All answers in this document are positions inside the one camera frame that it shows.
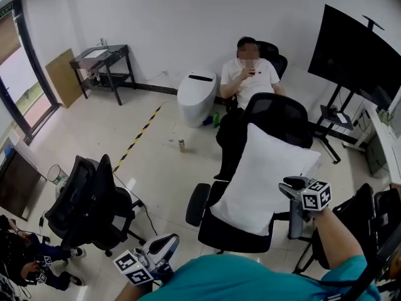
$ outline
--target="toilet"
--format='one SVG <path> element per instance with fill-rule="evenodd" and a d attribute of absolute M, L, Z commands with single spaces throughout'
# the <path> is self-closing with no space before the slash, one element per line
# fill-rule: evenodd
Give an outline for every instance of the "toilet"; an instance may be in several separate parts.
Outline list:
<path fill-rule="evenodd" d="M 209 116 L 216 97 L 216 74 L 193 70 L 181 82 L 177 101 L 182 120 L 189 127 L 198 127 Z"/>

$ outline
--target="hazard tape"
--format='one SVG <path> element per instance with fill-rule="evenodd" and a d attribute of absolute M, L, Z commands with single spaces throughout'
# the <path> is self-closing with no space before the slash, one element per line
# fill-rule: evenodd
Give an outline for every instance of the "hazard tape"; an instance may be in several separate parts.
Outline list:
<path fill-rule="evenodd" d="M 163 103 L 162 105 L 160 105 L 158 107 L 158 109 L 156 109 L 156 111 L 154 112 L 153 116 L 151 116 L 151 118 L 149 119 L 149 121 L 147 122 L 147 124 L 143 127 L 143 129 L 141 130 L 141 132 L 138 134 L 138 136 L 135 138 L 135 140 L 132 142 L 132 144 L 130 145 L 130 147 L 127 148 L 127 151 L 125 152 L 125 154 L 123 155 L 123 157 L 121 157 L 120 162 L 118 162 L 117 166 L 114 167 L 113 173 L 118 171 L 118 168 L 120 168 L 121 163 L 124 161 L 124 159 L 128 156 L 128 154 L 131 151 L 131 148 L 137 143 L 137 141 L 139 140 L 139 138 L 143 135 L 143 133 L 145 132 L 146 128 L 149 127 L 150 123 L 152 122 L 152 120 L 155 118 L 155 116 L 157 115 L 157 112 L 162 108 L 162 106 L 165 103 Z"/>

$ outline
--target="hand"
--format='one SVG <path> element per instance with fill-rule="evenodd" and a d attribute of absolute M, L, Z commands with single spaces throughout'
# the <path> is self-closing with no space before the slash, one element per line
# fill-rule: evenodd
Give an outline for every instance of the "hand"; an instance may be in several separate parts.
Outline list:
<path fill-rule="evenodd" d="M 21 270 L 21 276 L 26 280 L 29 272 L 39 272 L 39 265 L 36 262 L 27 263 Z"/>
<path fill-rule="evenodd" d="M 18 236 L 22 238 L 24 241 L 29 239 L 30 234 L 22 231 L 18 231 Z"/>
<path fill-rule="evenodd" d="M 256 73 L 255 68 L 246 68 L 245 67 L 244 69 L 242 69 L 242 72 L 241 72 L 239 78 L 241 80 L 245 80 L 248 77 L 253 77 L 255 75 L 255 73 Z"/>

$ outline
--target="white pillow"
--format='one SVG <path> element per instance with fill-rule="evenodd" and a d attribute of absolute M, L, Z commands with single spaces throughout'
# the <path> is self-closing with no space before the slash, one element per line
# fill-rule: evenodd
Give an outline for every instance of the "white pillow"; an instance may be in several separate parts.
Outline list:
<path fill-rule="evenodd" d="M 289 210 L 278 189 L 287 176 L 305 175 L 319 152 L 290 145 L 248 124 L 247 142 L 237 171 L 212 214 L 248 233 L 265 236 L 274 212 Z"/>

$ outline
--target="black monitor screen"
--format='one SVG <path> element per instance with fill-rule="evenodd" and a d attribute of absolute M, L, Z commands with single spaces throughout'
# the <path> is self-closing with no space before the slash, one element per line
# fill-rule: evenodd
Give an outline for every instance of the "black monitor screen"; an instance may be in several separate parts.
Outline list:
<path fill-rule="evenodd" d="M 401 86 L 400 70 L 401 56 L 388 43 L 326 5 L 308 72 L 388 109 Z"/>

